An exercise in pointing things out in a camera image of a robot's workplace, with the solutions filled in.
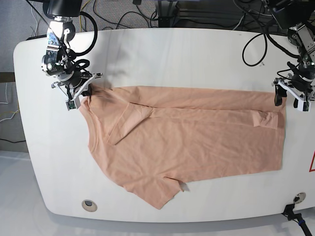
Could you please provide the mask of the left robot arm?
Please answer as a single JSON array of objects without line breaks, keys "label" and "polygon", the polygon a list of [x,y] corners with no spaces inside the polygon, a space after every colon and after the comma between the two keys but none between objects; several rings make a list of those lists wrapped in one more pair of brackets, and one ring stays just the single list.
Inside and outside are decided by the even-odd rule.
[{"label": "left robot arm", "polygon": [[[287,63],[288,68],[277,72],[273,81],[275,106],[282,105],[283,98],[290,93],[294,96],[293,107],[301,112],[310,112],[315,99],[315,27],[310,17],[315,11],[313,0],[264,0],[263,5],[272,19],[260,26],[265,42],[271,42],[287,56],[296,59],[297,64]],[[278,25],[286,31],[288,41],[297,48],[293,54],[277,43],[270,35],[269,28]]]}]

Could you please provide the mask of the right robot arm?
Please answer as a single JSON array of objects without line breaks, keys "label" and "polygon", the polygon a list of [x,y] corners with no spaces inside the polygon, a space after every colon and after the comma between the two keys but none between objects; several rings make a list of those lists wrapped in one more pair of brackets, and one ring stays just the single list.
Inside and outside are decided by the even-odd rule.
[{"label": "right robot arm", "polygon": [[[95,46],[98,30],[94,18],[81,11],[81,0],[45,0],[43,2],[44,14],[51,18],[47,29],[48,45],[46,54],[42,58],[41,68],[47,75],[57,79],[52,88],[65,87],[65,103],[68,110],[78,109],[81,105],[79,96],[91,96],[91,83],[100,78],[102,73],[92,73],[87,70],[90,61],[87,59],[76,60],[88,54]],[[76,29],[73,18],[84,16],[90,19],[94,36],[91,45],[82,52],[75,52],[70,47],[74,39]]]}]

